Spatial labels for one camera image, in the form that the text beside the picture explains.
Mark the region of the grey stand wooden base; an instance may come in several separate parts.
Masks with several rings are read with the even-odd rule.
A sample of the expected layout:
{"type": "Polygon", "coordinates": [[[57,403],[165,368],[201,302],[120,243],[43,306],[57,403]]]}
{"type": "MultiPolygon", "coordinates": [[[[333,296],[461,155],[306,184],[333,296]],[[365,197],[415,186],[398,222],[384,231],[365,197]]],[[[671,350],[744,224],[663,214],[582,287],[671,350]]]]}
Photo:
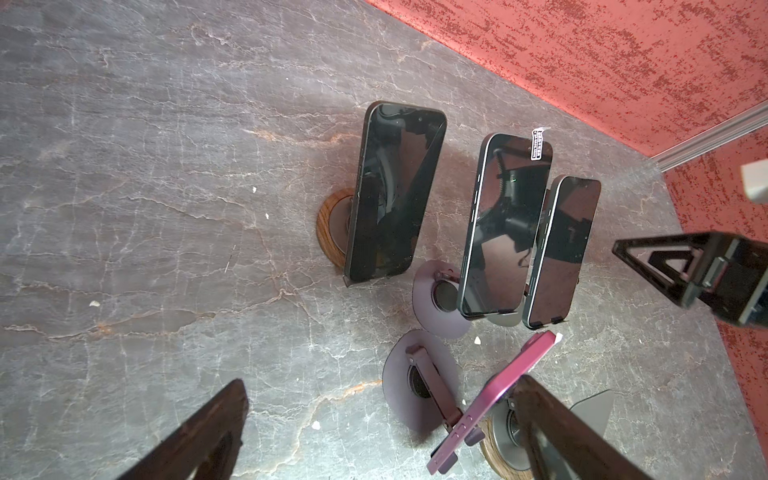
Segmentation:
{"type": "MultiPolygon", "coordinates": [[[[614,407],[615,395],[604,390],[582,399],[570,407],[580,420],[603,436],[614,407]]],[[[521,440],[520,428],[512,399],[507,396],[497,402],[481,425],[486,437],[481,442],[483,455],[502,479],[532,479],[530,461],[521,440]]]]}

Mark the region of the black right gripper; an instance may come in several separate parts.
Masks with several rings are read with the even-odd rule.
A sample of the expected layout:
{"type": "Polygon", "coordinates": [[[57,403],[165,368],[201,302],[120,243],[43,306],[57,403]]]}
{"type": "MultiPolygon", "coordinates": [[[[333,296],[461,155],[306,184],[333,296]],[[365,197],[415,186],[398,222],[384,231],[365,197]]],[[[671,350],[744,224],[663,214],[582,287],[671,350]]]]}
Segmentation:
{"type": "Polygon", "coordinates": [[[767,328],[765,242],[740,237],[728,259],[721,232],[622,239],[612,252],[679,307],[699,298],[728,324],[767,328]]]}

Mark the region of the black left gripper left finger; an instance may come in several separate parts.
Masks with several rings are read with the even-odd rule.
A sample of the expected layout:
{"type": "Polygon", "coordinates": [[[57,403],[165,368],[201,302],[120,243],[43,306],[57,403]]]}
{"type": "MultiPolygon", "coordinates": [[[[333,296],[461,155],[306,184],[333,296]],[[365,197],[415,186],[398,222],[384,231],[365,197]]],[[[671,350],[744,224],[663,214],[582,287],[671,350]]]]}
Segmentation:
{"type": "Polygon", "coordinates": [[[222,388],[121,475],[123,479],[228,479],[242,446],[249,401],[244,382],[222,388]]]}

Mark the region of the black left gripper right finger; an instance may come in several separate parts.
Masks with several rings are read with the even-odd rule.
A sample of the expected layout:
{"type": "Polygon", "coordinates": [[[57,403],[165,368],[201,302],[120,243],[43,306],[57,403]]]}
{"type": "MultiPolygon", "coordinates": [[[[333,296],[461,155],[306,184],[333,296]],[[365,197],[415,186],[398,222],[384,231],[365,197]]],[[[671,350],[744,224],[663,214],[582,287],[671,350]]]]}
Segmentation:
{"type": "Polygon", "coordinates": [[[605,439],[615,395],[604,390],[568,408],[524,375],[512,400],[520,440],[536,479],[646,479],[605,439]]]}

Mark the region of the green-edged black phone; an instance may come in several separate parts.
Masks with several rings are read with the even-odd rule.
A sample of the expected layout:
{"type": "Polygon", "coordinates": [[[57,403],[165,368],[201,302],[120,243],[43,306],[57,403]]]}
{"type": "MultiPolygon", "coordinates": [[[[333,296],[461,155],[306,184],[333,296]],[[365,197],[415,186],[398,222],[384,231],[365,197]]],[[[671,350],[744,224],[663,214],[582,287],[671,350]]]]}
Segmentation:
{"type": "Polygon", "coordinates": [[[523,308],[527,328],[538,330],[568,316],[601,189],[596,179],[561,175],[547,192],[523,308]]]}

